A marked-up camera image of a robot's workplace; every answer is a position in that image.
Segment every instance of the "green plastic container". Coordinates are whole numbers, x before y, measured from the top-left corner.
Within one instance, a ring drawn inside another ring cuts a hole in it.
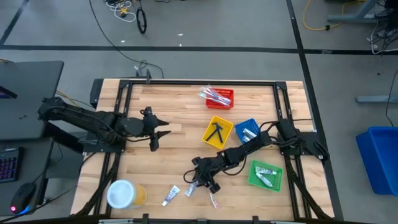
[[[256,176],[256,166],[262,167],[265,169],[276,171],[276,175],[268,175],[262,174],[265,178],[267,178],[271,183],[272,187],[268,187],[265,185],[257,176]],[[262,187],[263,189],[273,190],[275,192],[280,192],[282,188],[282,177],[284,176],[284,170],[280,167],[276,167],[273,165],[266,164],[265,162],[255,161],[251,162],[250,173],[248,177],[248,183]]]

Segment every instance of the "computer mouse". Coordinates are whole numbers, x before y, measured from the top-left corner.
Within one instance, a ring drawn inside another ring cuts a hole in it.
[[[22,184],[22,186],[19,187],[11,200],[11,212],[18,214],[24,211],[25,208],[28,206],[30,200],[32,199],[35,190],[36,185],[34,183]]]

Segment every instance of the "blue plastic container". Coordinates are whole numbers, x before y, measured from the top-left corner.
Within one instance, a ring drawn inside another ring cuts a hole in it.
[[[398,195],[398,128],[370,127],[356,142],[374,193]]]
[[[235,131],[236,134],[238,135],[239,139],[241,140],[242,144],[246,143],[245,141],[243,141],[243,130],[247,129],[251,132],[253,132],[254,134],[258,134],[260,129],[258,124],[256,123],[256,121],[251,118],[247,121],[243,121],[242,123],[236,124],[235,125]]]

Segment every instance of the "red item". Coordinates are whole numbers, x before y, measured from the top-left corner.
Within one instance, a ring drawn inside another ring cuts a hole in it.
[[[228,98],[231,100],[231,103],[229,106],[222,105],[220,103],[214,102],[213,100],[206,99],[206,106],[209,109],[222,109],[222,110],[229,110],[232,107],[234,107],[234,91],[233,90],[228,90],[228,89],[213,89],[216,91],[218,94],[221,96]]]

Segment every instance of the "wooden table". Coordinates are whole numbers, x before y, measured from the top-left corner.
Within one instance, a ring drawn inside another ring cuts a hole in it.
[[[294,119],[310,118],[303,83],[286,82],[286,84]],[[118,85],[118,79],[104,80],[97,111],[114,110]],[[151,106],[159,119],[170,122],[170,125],[157,129],[171,130],[172,133],[159,141],[160,148],[156,152],[150,152],[148,141],[126,144],[126,151],[120,161],[118,179],[142,184],[147,189],[147,202],[137,209],[113,209],[111,216],[140,218],[142,214],[148,213],[150,218],[251,220],[253,215],[257,215],[260,220],[293,220],[286,172],[284,172],[280,192],[260,189],[247,183],[248,170],[253,159],[285,169],[284,158],[277,146],[264,147],[250,154],[247,166],[237,176],[227,176],[223,173],[215,176],[215,180],[221,186],[221,190],[214,194],[220,206],[219,209],[212,206],[209,191],[205,187],[197,188],[191,197],[184,195],[188,184],[184,182],[182,175],[187,170],[193,169],[191,160],[196,156],[216,155],[217,149],[201,140],[214,115],[234,124],[249,118],[254,118],[259,124],[277,120],[272,88],[242,85],[213,86],[234,90],[234,108],[209,110],[204,104],[204,99],[198,96],[199,87],[201,85],[133,86],[128,116],[141,118],[139,110]],[[295,121],[295,126],[301,131],[313,130],[311,121]],[[276,129],[272,128],[270,134],[276,136]],[[233,129],[224,148],[240,145],[241,142]],[[79,211],[97,188],[103,158],[104,154],[98,153],[82,168],[71,213]],[[321,162],[313,156],[301,158],[308,191],[321,208],[333,216]],[[236,172],[242,164],[229,172]],[[177,185],[181,192],[166,207],[163,207],[161,204],[173,185]],[[304,217],[303,202],[297,188],[296,193],[300,216]],[[105,206],[106,197],[103,197],[102,211]]]

